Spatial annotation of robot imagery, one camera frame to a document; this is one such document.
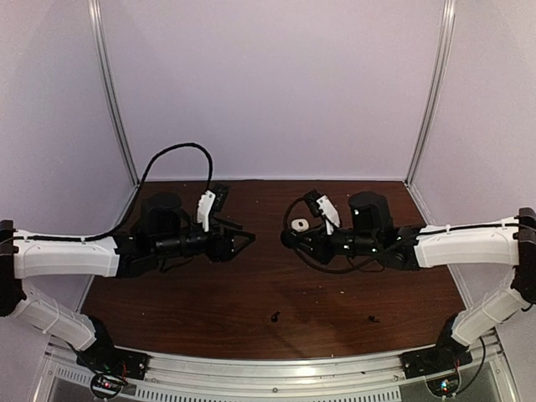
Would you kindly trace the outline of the white earbud charging case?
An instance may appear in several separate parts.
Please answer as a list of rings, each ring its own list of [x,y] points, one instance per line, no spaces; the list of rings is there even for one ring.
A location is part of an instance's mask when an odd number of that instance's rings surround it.
[[[293,219],[291,221],[291,228],[295,230],[298,233],[305,232],[310,229],[309,222],[307,219],[301,218],[301,219]]]

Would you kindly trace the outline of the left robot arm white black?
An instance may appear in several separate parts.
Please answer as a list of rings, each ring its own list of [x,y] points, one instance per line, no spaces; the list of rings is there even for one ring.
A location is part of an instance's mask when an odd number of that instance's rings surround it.
[[[255,241],[238,224],[218,219],[225,187],[205,191],[194,216],[175,193],[157,193],[142,201],[138,221],[127,232],[94,237],[52,236],[17,230],[1,223],[1,315],[20,317],[86,354],[103,372],[120,365],[106,326],[98,319],[59,304],[23,280],[34,276],[92,275],[134,278],[164,271],[166,261],[206,256],[228,262]]]

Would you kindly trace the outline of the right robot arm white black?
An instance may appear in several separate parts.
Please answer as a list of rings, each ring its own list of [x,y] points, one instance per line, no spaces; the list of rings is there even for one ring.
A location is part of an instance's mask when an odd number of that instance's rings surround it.
[[[317,271],[327,273],[337,256],[348,261],[361,258],[347,272],[373,262],[400,271],[439,265],[512,267],[496,290],[445,323],[429,354],[435,369],[448,369],[482,334],[535,304],[535,212],[531,208],[488,223],[397,227],[385,196],[360,192],[348,199],[352,225],[344,228],[328,196],[311,191],[300,200],[322,223],[302,228],[285,221],[281,242]]]

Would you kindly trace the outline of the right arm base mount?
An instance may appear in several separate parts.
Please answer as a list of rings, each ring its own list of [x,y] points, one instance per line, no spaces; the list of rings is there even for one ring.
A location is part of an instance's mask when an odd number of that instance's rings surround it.
[[[472,355],[467,349],[453,351],[434,346],[402,353],[400,360],[405,377],[413,379],[453,371],[461,365],[471,363]]]

